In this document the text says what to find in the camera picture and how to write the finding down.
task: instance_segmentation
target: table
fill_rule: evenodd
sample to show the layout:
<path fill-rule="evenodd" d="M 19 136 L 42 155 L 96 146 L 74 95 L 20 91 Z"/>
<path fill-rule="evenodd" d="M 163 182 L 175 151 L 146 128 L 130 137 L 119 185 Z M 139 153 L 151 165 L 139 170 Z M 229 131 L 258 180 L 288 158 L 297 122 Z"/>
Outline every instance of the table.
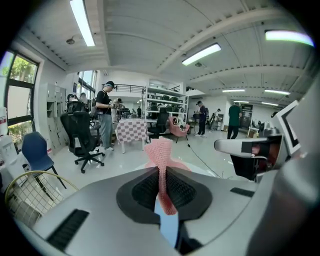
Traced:
<path fill-rule="evenodd" d="M 246 135 L 247 138 L 249 138 L 250 130 L 255 131 L 256 133 L 259 132 L 259 129 L 258 129 L 258 128 L 249 127 L 249 129 L 248 129 L 248 134 Z"/>
<path fill-rule="evenodd" d="M 118 143 L 121 143 L 122 153 L 126 152 L 125 142 L 142 140 L 142 150 L 148 138 L 147 123 L 139 118 L 120 119 L 115 129 Z"/>

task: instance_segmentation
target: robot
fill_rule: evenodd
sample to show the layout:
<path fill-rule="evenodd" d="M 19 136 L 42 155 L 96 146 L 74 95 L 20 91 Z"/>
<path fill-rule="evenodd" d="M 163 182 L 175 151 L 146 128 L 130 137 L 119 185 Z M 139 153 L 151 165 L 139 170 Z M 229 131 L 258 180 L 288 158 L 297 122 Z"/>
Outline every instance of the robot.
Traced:
<path fill-rule="evenodd" d="M 166 192 L 177 215 L 166 233 L 168 220 L 155 213 L 157 167 L 87 185 L 33 230 L 17 225 L 46 255 L 263 256 L 294 250 L 298 230 L 318 218 L 311 219 L 320 198 L 317 142 L 303 135 L 301 120 L 294 122 L 297 113 L 317 105 L 317 85 L 265 123 L 260 138 L 215 141 L 217 151 L 232 155 L 237 174 L 252 182 L 167 167 Z"/>

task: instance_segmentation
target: floor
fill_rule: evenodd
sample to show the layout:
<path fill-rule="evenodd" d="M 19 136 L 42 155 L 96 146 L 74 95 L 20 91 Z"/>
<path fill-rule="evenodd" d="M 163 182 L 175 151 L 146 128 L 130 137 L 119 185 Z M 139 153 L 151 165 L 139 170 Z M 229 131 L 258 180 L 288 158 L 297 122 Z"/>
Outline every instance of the floor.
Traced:
<path fill-rule="evenodd" d="M 223 131 L 206 131 L 207 138 L 188 136 L 189 141 L 185 138 L 180 138 L 176 143 L 176 138 L 173 135 L 168 135 L 166 138 L 172 140 L 172 159 L 180 159 L 185 163 L 198 167 L 198 173 L 203 172 L 204 175 L 215 175 L 203 163 L 205 162 L 218 176 L 223 179 L 241 180 L 247 179 L 237 176 L 230 158 L 230 155 L 218 152 L 214 149 L 214 141 L 218 139 L 226 139 L 227 133 Z M 239 133 L 237 139 L 243 139 L 246 135 Z M 192 149 L 202 159 L 202 161 L 193 153 Z M 96 162 L 91 162 L 85 167 L 85 173 L 80 171 L 82 162 L 75 165 L 77 159 L 71 152 L 68 152 L 68 147 L 64 147 L 56 155 L 52 157 L 55 169 L 58 174 L 69 180 L 79 189 L 96 181 L 107 179 L 110 177 L 122 175 L 137 168 L 141 168 L 149 161 L 147 154 L 142 151 L 141 141 L 132 141 L 125 144 L 125 153 L 122 153 L 121 145 L 115 144 L 114 151 L 107 152 L 104 157 L 101 156 L 104 166 Z"/>

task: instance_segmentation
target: wire basket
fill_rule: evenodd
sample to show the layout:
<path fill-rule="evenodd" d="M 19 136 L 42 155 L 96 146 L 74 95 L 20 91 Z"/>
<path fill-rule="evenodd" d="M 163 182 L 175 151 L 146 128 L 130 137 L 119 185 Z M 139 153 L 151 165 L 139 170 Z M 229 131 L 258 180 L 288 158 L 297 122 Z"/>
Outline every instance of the wire basket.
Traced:
<path fill-rule="evenodd" d="M 62 188 L 57 178 L 63 180 Z M 5 192 L 5 204 L 19 221 L 32 228 L 51 208 L 78 191 L 65 178 L 46 171 L 27 171 L 15 178 Z"/>

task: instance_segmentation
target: tree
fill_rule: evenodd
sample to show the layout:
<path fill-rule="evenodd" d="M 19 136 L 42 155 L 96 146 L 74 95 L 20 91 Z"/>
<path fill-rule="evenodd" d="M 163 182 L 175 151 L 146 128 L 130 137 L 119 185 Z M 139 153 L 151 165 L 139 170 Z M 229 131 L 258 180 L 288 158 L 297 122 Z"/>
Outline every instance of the tree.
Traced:
<path fill-rule="evenodd" d="M 27 83 L 32 83 L 35 71 L 36 71 L 36 65 L 17 56 L 14 59 L 10 78 L 27 82 Z M 8 73 L 9 73 L 9 67 L 4 67 L 2 69 L 2 75 L 7 76 Z"/>

